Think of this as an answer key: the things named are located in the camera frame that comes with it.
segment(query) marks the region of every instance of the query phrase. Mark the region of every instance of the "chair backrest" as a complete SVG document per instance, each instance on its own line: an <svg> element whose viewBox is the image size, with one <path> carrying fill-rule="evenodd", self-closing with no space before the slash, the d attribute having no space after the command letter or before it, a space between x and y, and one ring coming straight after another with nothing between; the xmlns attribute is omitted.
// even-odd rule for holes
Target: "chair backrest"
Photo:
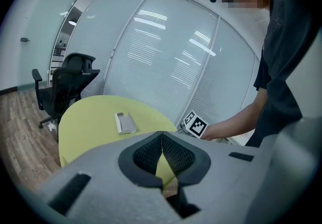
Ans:
<svg viewBox="0 0 322 224"><path fill-rule="evenodd" d="M80 53L71 53L65 58L61 67L88 70L92 69L92 63L94 60L95 58L92 56Z"/></svg>
<svg viewBox="0 0 322 224"><path fill-rule="evenodd" d="M51 111L62 116L72 99L80 97L83 89L99 74L100 70L58 68L53 73Z"/></svg>

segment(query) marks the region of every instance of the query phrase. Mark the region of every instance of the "black office chair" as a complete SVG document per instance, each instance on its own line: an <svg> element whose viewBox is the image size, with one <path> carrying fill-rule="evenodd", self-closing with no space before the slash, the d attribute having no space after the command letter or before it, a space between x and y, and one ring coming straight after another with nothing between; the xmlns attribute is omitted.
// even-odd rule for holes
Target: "black office chair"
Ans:
<svg viewBox="0 0 322 224"><path fill-rule="evenodd" d="M80 53L71 53L65 58L61 67L88 70L92 69L92 63L94 60L95 58L92 56Z"/></svg>
<svg viewBox="0 0 322 224"><path fill-rule="evenodd" d="M39 122L39 128L43 123L57 119L58 125L61 117L70 105L70 101L79 100L82 90L99 74L100 70L80 70L70 68L58 68L53 73L52 87L39 89L42 78L37 69L32 70L35 80L38 107L45 110L50 117Z"/></svg>

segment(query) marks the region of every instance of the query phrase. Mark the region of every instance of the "wooden floor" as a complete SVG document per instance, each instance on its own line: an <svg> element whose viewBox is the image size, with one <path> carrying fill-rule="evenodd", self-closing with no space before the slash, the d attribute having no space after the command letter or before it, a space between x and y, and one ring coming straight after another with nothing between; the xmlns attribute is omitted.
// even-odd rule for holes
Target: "wooden floor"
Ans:
<svg viewBox="0 0 322 224"><path fill-rule="evenodd" d="M38 128L46 117L33 89L0 96L1 158L12 180L31 191L60 169L56 130Z"/></svg>

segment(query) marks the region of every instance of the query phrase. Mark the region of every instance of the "person's arm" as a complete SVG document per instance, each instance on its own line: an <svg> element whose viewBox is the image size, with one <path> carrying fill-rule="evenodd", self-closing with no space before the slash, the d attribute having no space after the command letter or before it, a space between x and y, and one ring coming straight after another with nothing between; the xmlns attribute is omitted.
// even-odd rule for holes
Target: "person's arm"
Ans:
<svg viewBox="0 0 322 224"><path fill-rule="evenodd" d="M202 135L204 140L226 138L253 130L267 102L267 91L259 88L254 102L228 120L209 126Z"/></svg>

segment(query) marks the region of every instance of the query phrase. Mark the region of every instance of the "round table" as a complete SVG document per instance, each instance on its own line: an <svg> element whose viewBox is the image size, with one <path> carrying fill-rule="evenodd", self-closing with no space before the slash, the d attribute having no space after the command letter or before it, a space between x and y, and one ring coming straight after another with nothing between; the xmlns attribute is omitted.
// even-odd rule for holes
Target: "round table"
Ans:
<svg viewBox="0 0 322 224"><path fill-rule="evenodd" d="M119 134L114 114L130 112L137 131ZM86 151L134 135L155 131L177 131L176 127L157 110L131 99L100 95L91 96L72 104L59 124L59 157L65 166ZM157 165L156 176L169 183L174 174L162 155Z"/></svg>

